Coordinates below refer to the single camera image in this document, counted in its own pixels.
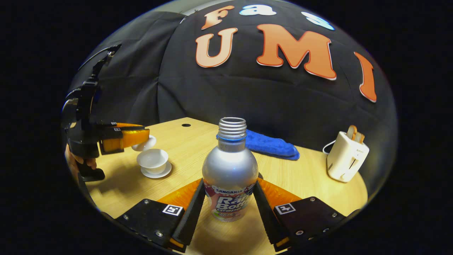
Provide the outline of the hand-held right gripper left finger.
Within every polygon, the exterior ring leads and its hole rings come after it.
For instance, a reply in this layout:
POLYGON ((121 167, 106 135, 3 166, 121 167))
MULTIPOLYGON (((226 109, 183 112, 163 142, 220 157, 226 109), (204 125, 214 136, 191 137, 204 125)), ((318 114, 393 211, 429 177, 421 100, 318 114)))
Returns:
POLYGON ((191 244, 205 199, 202 178, 158 199, 143 199, 115 221, 159 247, 181 253, 191 244))

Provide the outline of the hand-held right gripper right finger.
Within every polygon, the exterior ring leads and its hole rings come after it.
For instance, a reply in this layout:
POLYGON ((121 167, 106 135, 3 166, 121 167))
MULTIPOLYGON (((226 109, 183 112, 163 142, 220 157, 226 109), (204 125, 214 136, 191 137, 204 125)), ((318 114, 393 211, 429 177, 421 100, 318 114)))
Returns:
POLYGON ((289 190, 258 178, 254 198, 265 233, 276 252, 306 247, 342 227, 358 212, 345 195, 289 190))

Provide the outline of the white teacup lid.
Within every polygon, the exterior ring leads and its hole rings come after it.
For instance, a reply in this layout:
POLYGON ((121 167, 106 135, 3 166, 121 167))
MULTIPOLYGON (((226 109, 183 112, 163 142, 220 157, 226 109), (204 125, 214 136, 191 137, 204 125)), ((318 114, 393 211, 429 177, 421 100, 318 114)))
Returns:
POLYGON ((133 145, 131 148, 134 151, 145 151, 145 150, 152 149, 154 147, 154 145, 156 144, 156 142, 157 142, 156 138, 153 135, 149 135, 147 141, 140 143, 140 144, 133 145))

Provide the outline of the white teacup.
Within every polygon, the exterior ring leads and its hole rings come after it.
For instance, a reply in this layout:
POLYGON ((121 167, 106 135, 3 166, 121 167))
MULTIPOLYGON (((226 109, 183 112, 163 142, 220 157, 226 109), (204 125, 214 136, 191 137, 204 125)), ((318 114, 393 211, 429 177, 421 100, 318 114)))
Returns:
POLYGON ((166 171, 168 159, 169 155, 165 150, 149 149, 142 151, 137 156, 137 163, 144 175, 157 176, 166 171))

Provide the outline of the silver water bottle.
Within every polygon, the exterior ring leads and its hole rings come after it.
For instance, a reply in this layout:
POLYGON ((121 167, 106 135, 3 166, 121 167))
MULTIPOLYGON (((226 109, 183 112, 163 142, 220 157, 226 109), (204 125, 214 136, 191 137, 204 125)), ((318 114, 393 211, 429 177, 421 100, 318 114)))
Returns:
POLYGON ((217 146, 203 163, 202 180, 209 211, 219 221, 233 222, 245 215, 258 178, 256 158, 246 148, 246 130, 243 118, 221 118, 217 146))

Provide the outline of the white saucer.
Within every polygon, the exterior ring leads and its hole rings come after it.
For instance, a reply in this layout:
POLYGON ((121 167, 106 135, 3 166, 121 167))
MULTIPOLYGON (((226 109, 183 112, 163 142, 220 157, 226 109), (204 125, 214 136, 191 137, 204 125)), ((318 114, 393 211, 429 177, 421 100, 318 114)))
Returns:
POLYGON ((171 173, 172 164, 168 161, 167 163, 165 163, 165 166, 160 166, 160 169, 162 170, 160 173, 154 173, 151 171, 151 168, 141 167, 141 173, 148 178, 162 178, 171 173))

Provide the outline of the blue towel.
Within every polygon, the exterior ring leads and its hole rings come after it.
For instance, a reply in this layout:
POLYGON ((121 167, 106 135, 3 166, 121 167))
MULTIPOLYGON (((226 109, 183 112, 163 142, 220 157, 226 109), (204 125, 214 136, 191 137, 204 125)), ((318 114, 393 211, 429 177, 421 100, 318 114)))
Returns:
POLYGON ((254 157, 252 152, 292 161, 300 157, 293 144, 253 132, 245 126, 239 129, 220 128, 216 138, 217 146, 212 150, 213 153, 223 158, 233 158, 234 161, 250 161, 254 157))

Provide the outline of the white toaster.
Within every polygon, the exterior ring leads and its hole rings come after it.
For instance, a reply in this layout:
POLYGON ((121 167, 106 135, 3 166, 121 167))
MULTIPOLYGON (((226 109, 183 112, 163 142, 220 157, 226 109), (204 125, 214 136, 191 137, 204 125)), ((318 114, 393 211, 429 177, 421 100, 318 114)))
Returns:
POLYGON ((347 137, 340 131, 327 155, 327 174, 330 178, 347 183, 355 176, 369 153, 369 147, 347 137))

